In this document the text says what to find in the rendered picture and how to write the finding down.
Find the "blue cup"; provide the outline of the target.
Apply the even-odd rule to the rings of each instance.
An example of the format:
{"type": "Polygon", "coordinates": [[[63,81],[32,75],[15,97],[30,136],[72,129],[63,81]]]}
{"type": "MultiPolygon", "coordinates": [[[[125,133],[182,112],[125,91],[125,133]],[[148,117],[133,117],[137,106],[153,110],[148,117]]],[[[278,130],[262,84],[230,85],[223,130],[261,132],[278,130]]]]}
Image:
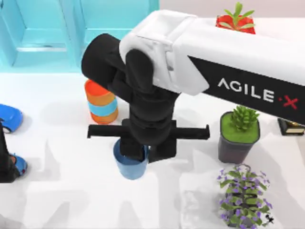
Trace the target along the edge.
{"type": "Polygon", "coordinates": [[[149,147],[142,147],[144,152],[144,160],[140,162],[121,155],[120,141],[120,139],[117,140],[113,146],[113,155],[120,173],[123,177],[129,180],[136,180],[141,178],[144,175],[146,166],[148,164],[149,147]]]}

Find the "purple flowering plant in pot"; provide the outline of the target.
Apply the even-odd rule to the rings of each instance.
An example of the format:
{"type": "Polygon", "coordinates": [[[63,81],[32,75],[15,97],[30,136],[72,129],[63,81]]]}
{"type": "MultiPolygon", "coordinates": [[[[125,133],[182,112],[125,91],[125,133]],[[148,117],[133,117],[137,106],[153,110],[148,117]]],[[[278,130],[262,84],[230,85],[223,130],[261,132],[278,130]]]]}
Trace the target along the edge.
{"type": "Polygon", "coordinates": [[[263,198],[270,186],[266,173],[254,172],[247,164],[222,169],[217,177],[220,188],[225,188],[220,200],[221,218],[236,229],[258,229],[274,223],[272,204],[263,198]]]}

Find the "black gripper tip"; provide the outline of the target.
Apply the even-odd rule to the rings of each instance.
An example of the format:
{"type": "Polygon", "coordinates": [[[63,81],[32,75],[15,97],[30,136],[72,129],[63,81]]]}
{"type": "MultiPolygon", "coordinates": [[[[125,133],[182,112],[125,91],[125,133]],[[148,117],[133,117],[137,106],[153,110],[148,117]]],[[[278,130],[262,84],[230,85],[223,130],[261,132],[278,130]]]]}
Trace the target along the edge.
{"type": "Polygon", "coordinates": [[[12,183],[19,176],[19,171],[9,155],[3,132],[3,126],[0,121],[0,184],[12,183]]]}

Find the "blue toy car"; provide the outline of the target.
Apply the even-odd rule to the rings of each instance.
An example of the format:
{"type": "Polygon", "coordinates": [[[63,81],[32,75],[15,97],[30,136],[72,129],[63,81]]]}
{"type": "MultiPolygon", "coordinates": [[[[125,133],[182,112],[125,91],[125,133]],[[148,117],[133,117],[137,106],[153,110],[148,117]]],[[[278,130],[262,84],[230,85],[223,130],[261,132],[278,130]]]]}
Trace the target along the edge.
{"type": "MultiPolygon", "coordinates": [[[[23,122],[23,113],[15,107],[0,104],[0,121],[3,126],[4,134],[12,134],[21,126],[23,122]]],[[[23,176],[28,168],[27,162],[22,157],[11,152],[9,152],[9,155],[19,171],[19,177],[23,176]]]]}

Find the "red pot with green plant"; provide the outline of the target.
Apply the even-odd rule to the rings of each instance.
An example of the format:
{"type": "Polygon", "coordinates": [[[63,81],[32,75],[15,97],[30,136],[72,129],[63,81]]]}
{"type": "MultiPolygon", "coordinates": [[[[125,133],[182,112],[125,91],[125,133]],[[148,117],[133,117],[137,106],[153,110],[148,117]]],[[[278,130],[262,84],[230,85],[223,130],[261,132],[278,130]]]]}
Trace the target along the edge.
{"type": "Polygon", "coordinates": [[[249,10],[245,13],[242,11],[243,4],[241,2],[235,4],[234,12],[224,9],[226,14],[217,16],[215,26],[232,31],[256,34],[255,23],[252,18],[255,10],[249,10]]]}

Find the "black and gold trophy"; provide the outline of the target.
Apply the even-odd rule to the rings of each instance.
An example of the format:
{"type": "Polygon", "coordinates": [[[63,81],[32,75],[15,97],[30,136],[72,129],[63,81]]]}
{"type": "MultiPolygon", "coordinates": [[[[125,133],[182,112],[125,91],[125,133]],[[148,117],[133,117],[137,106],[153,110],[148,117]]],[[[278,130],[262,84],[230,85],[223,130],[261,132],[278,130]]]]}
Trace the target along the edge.
{"type": "Polygon", "coordinates": [[[277,119],[282,135],[304,135],[305,126],[281,118],[277,119]]]}

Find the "light blue rack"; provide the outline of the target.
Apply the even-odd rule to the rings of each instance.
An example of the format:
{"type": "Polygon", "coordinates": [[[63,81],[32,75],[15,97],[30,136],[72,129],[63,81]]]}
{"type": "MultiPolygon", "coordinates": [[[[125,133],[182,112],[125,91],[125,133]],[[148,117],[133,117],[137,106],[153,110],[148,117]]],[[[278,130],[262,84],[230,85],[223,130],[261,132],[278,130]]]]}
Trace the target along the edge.
{"type": "Polygon", "coordinates": [[[87,45],[120,39],[160,0],[0,0],[0,73],[76,72],[87,45]]]}

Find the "grey pot with green succulent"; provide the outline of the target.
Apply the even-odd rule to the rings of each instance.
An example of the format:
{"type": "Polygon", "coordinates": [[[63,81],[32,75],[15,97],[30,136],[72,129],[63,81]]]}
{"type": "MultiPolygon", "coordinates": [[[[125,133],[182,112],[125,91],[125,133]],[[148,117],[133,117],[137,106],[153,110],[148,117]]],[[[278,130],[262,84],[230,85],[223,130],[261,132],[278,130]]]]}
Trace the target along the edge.
{"type": "Polygon", "coordinates": [[[256,110],[237,105],[220,118],[218,159],[223,163],[241,164],[260,139],[259,114],[256,110]]]}

